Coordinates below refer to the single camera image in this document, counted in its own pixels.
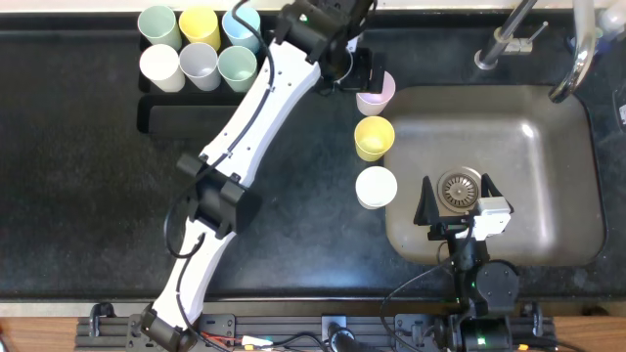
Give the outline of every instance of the cup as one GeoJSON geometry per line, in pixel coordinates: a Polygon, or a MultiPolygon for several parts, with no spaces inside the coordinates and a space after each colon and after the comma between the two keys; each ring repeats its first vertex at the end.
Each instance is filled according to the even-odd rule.
{"type": "MultiPolygon", "coordinates": [[[[241,7],[237,10],[237,16],[251,25],[256,31],[260,31],[261,17],[256,10],[250,7],[241,7]]],[[[261,44],[251,31],[247,30],[233,18],[233,10],[227,12],[222,18],[222,27],[233,45],[248,48],[254,54],[258,52],[261,44]]]]}
{"type": "Polygon", "coordinates": [[[201,90],[212,91],[219,86],[217,53],[205,43],[192,43],[180,52],[180,69],[201,90]]]}
{"type": "Polygon", "coordinates": [[[235,92],[247,92],[256,78],[256,57],[248,48],[226,48],[217,60],[217,69],[235,92]]]}
{"type": "Polygon", "coordinates": [[[219,50],[217,15],[210,7],[194,6],[183,11],[178,24],[190,43],[206,43],[215,51],[219,50]]]}
{"type": "Polygon", "coordinates": [[[166,6],[152,6],[144,10],[137,19],[137,27],[153,45],[169,45],[176,51],[183,45],[176,16],[166,6]]]}
{"type": "Polygon", "coordinates": [[[156,44],[146,49],[139,59],[139,69],[163,92],[178,92],[185,85],[174,48],[156,44]]]}
{"type": "Polygon", "coordinates": [[[380,116],[365,117],[354,129],[356,153],[365,161],[376,161],[393,145],[395,131],[380,116]]]}
{"type": "Polygon", "coordinates": [[[356,106],[366,116],[374,116],[384,110],[395,94],[395,81],[389,72],[384,73],[380,94],[357,93],[356,106]]]}
{"type": "Polygon", "coordinates": [[[363,170],[356,179],[356,196],[366,209],[389,204],[398,192],[398,183],[391,171],[381,166],[363,170]]]}

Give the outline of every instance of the sink drain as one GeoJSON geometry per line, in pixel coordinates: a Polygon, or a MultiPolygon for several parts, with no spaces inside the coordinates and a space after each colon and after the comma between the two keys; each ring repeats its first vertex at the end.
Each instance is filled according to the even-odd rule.
{"type": "Polygon", "coordinates": [[[469,167],[458,167],[444,173],[437,185],[439,200],[448,209],[463,213],[478,199],[480,175],[469,167]]]}

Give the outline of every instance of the wooden surface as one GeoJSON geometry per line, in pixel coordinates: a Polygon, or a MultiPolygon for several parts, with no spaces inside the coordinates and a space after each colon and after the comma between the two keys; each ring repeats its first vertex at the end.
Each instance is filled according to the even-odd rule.
{"type": "MultiPolygon", "coordinates": [[[[559,339],[587,351],[626,350],[626,318],[566,317],[555,322],[559,339]]],[[[9,352],[68,352],[76,323],[75,318],[0,318],[0,329],[9,352]]]]}

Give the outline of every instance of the stainless steel sink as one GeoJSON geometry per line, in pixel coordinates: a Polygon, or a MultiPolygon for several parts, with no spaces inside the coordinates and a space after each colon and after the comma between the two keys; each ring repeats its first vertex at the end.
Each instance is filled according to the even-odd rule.
{"type": "MultiPolygon", "coordinates": [[[[580,102],[548,99],[549,87],[404,89],[383,115],[396,138],[384,157],[398,181],[386,208],[391,244],[406,259],[434,263],[438,242],[413,224],[429,176],[441,215],[471,209],[488,173],[514,207],[504,234],[487,240],[492,258],[517,265],[589,263],[604,244],[591,131],[580,102]]],[[[443,254],[447,255],[444,246],[443,254]]]]}

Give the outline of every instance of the white cup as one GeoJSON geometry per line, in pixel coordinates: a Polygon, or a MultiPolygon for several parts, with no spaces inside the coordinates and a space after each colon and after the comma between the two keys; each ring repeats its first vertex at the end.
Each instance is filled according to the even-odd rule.
{"type": "Polygon", "coordinates": [[[137,19],[137,27],[153,45],[165,44],[175,50],[180,50],[182,46],[176,15],[166,6],[152,6],[144,10],[137,19]]]}
{"type": "Polygon", "coordinates": [[[256,57],[248,48],[226,48],[217,60],[217,69],[235,92],[247,92],[256,78],[256,57]]]}
{"type": "MultiPolygon", "coordinates": [[[[260,32],[261,17],[256,10],[251,7],[241,7],[237,10],[237,16],[251,25],[257,32],[260,32]]],[[[247,28],[233,18],[233,10],[227,12],[222,18],[222,27],[233,45],[248,48],[254,54],[258,52],[261,44],[251,31],[247,30],[247,28]]]]}
{"type": "Polygon", "coordinates": [[[203,91],[219,86],[221,77],[217,70],[217,53],[206,43],[192,43],[180,52],[180,69],[203,91]]]}
{"type": "Polygon", "coordinates": [[[185,86],[185,75],[178,64],[178,53],[165,44],[151,46],[139,59],[141,72],[163,92],[178,92],[185,86]]]}
{"type": "Polygon", "coordinates": [[[381,166],[363,170],[356,179],[356,196],[366,209],[389,204],[398,192],[398,183],[391,171],[381,166]]]}
{"type": "Polygon", "coordinates": [[[357,93],[356,106],[366,116],[377,116],[395,94],[395,81],[389,72],[384,73],[380,94],[357,93]]]}

